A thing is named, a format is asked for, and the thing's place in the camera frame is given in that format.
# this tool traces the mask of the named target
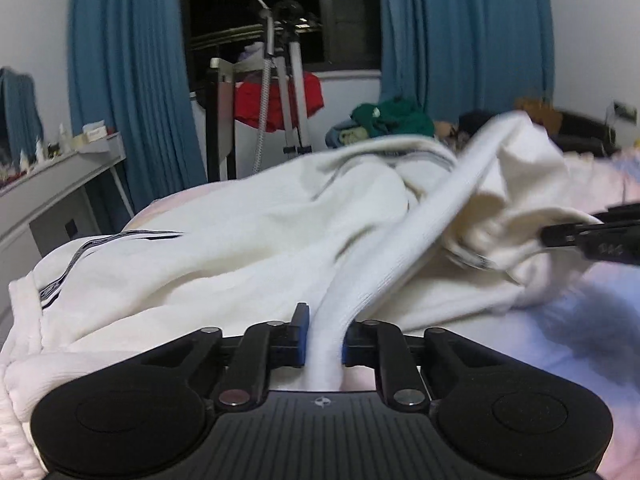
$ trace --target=wall switch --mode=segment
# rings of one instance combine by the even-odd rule
[[[613,101],[613,113],[619,119],[638,124],[638,109],[635,106]]]

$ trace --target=blue curtain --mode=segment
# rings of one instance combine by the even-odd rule
[[[17,169],[20,152],[33,156],[37,140],[42,140],[33,78],[0,68],[0,96],[0,138],[8,138],[10,157]]]
[[[124,170],[135,210],[206,182],[181,27],[179,0],[71,1],[68,73],[73,131],[77,134],[84,124],[104,120],[122,134]],[[113,187],[106,186],[111,186],[108,178],[92,194],[106,202],[111,230],[117,230],[127,218]]]
[[[382,97],[456,122],[518,97],[551,98],[550,0],[382,0]]]

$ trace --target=bed sheet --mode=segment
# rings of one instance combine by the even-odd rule
[[[604,165],[640,182],[637,150],[593,165],[591,179],[585,180],[585,200],[593,210],[602,209],[601,190],[593,189],[612,185],[604,182]],[[229,184],[200,186],[157,201],[127,228]],[[633,194],[629,198],[637,199]],[[614,434],[598,472],[606,480],[640,479],[640,267],[598,263],[552,302],[480,314],[446,328],[599,395],[611,410]],[[372,370],[357,367],[348,371],[342,389],[371,389],[374,384]]]

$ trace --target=white towel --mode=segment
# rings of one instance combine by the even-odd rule
[[[358,313],[420,328],[539,298],[555,287],[551,276],[584,268],[577,254],[558,262],[535,240],[545,224],[594,221],[570,208],[573,185],[546,133],[514,113],[487,124],[459,162],[424,137],[363,142],[297,158],[143,226],[162,234],[53,251],[10,287],[0,397],[12,413],[0,413],[0,476],[40,475],[15,463],[33,463],[28,421],[47,391],[202,326],[239,335],[306,301],[304,383],[326,390],[340,385],[340,346]]]

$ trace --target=desk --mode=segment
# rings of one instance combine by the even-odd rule
[[[126,158],[120,135],[95,141],[85,149],[84,153],[69,153],[48,161],[0,189],[0,343],[6,338],[6,325],[11,327],[6,320],[11,318],[7,313],[9,282],[30,272],[41,259],[29,222],[107,170],[111,171],[127,211],[133,216],[114,168]]]

